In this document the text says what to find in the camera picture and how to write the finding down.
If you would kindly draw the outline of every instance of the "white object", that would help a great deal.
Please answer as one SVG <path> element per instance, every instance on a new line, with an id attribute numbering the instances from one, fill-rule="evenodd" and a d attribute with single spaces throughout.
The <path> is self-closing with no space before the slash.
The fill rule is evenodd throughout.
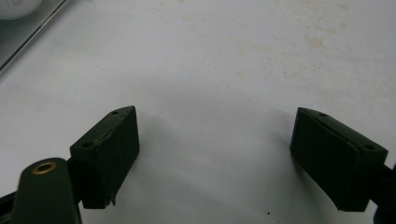
<path id="1" fill-rule="evenodd" d="M 0 0 L 0 20 L 15 20 L 34 12 L 41 0 Z"/>

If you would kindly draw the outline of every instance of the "white tabletop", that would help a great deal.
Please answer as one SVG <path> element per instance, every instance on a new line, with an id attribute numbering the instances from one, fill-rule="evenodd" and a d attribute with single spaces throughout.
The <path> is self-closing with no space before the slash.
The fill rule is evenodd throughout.
<path id="1" fill-rule="evenodd" d="M 290 156 L 298 106 L 396 162 L 393 0 L 72 0 L 0 76 L 0 195 L 109 111 L 141 153 L 84 223 L 373 223 L 338 212 Z"/>

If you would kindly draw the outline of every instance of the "hole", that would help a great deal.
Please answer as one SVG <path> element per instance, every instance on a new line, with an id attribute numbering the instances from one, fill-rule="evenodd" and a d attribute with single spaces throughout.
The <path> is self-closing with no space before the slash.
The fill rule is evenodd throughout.
<path id="1" fill-rule="evenodd" d="M 56 167 L 56 162 L 54 162 L 54 161 L 44 162 L 44 163 L 37 165 L 37 167 L 35 167 L 35 169 L 33 169 L 32 173 L 34 175 L 43 175 L 43 174 L 46 174 L 49 171 L 55 169 L 55 167 Z"/>
<path id="2" fill-rule="evenodd" d="M 374 150 L 375 148 L 373 146 L 370 145 L 364 145 L 365 148 L 370 149 L 370 150 Z"/>
<path id="3" fill-rule="evenodd" d="M 93 143 L 84 143 L 82 144 L 83 147 L 91 147 L 93 145 Z"/>
<path id="4" fill-rule="evenodd" d="M 47 170 L 49 170 L 51 168 L 51 166 L 52 165 L 49 164 L 49 163 L 40 165 L 40 166 L 37 167 L 37 171 L 39 171 L 39 172 L 47 171 Z"/>

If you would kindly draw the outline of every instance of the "dark green plastic part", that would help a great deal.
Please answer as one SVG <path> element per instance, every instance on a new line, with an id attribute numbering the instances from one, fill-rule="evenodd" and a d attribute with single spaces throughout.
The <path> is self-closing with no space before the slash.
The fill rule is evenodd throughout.
<path id="1" fill-rule="evenodd" d="M 106 208 L 139 153 L 136 111 L 127 106 L 110 112 L 70 147 L 79 195 L 85 208 Z"/>
<path id="2" fill-rule="evenodd" d="M 292 157 L 339 210 L 365 210 L 388 151 L 321 112 L 298 108 Z"/>
<path id="3" fill-rule="evenodd" d="M 45 172 L 49 164 L 53 169 Z M 12 224 L 32 223 L 81 223 L 64 159 L 38 161 L 22 172 L 12 208 Z"/>
<path id="4" fill-rule="evenodd" d="M 11 222 L 12 206 L 14 204 L 15 192 L 0 198 L 0 223 L 8 224 Z"/>

